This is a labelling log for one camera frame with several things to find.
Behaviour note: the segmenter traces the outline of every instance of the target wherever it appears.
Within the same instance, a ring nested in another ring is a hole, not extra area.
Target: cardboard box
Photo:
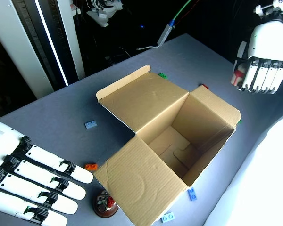
[[[234,133],[240,112],[204,86],[193,92],[144,66],[97,93],[135,132],[95,177],[136,226],[159,219]]]

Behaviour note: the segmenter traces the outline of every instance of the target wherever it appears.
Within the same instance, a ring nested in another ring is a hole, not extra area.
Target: robotic arm
[[[254,10],[263,23],[242,42],[231,83],[240,91],[274,94],[283,80],[283,0]]]
[[[67,219],[48,209],[74,214],[78,205],[65,196],[81,200],[86,194],[65,177],[83,183],[93,179],[92,173],[32,145],[29,137],[0,122],[1,212],[43,226],[65,226]]]

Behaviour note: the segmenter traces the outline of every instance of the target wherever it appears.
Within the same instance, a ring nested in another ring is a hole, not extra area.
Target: white light strip
[[[64,74],[64,71],[63,71],[62,65],[61,65],[61,63],[60,63],[60,60],[59,60],[59,58],[58,58],[58,55],[57,55],[56,49],[55,49],[55,47],[54,47],[54,45],[53,45],[53,42],[52,42],[51,36],[50,36],[50,34],[49,34],[49,30],[48,30],[48,28],[47,28],[47,25],[46,25],[46,22],[45,22],[45,19],[44,19],[44,16],[43,16],[43,13],[42,13],[42,10],[41,10],[41,7],[40,7],[40,4],[39,4],[39,1],[38,1],[38,0],[34,0],[34,2],[36,3],[37,9],[38,9],[39,14],[40,14],[40,18],[41,18],[42,23],[43,23],[43,26],[44,26],[44,28],[45,28],[45,32],[46,32],[46,34],[47,34],[47,37],[48,37],[49,43],[50,43],[50,45],[51,45],[51,48],[52,48],[53,54],[55,55],[55,58],[56,58],[56,60],[57,60],[58,67],[60,68],[60,71],[61,71],[61,73],[62,73],[62,76],[63,76],[64,82],[65,82],[66,86],[68,86],[68,82],[67,82],[67,80],[66,80],[66,77],[65,77],[65,74]]]

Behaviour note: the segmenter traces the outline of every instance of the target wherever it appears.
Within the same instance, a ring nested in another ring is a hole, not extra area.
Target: table surface
[[[203,225],[261,132],[270,125],[280,97],[237,91],[230,84],[233,64],[191,36],[184,34],[160,48],[131,57],[5,115],[0,121],[29,136],[34,144],[77,165],[88,162],[101,165],[133,133],[97,102],[95,94],[144,65],[151,65],[153,72],[164,73],[186,90],[204,83],[241,111],[242,124],[238,124],[236,132],[193,185],[197,200],[191,202],[186,192],[169,210],[175,214],[175,220],[168,225]],[[84,123],[92,120],[97,127],[87,130]],[[86,189],[87,195],[77,201],[79,209],[75,214],[65,215],[68,226],[132,225],[121,210],[108,219],[95,215],[92,197],[101,190],[97,180],[78,184]],[[31,226],[3,213],[0,225]]]

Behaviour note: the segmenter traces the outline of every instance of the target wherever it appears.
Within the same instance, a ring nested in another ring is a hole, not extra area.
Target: blue lego brick
[[[89,121],[85,123],[86,129],[90,129],[92,127],[96,127],[96,122],[95,121]]]
[[[167,213],[165,215],[163,215],[163,217],[161,218],[162,223],[168,222],[170,220],[174,220],[175,216],[173,212]]]
[[[193,187],[190,190],[188,190],[188,193],[191,201],[197,200],[195,190]]]

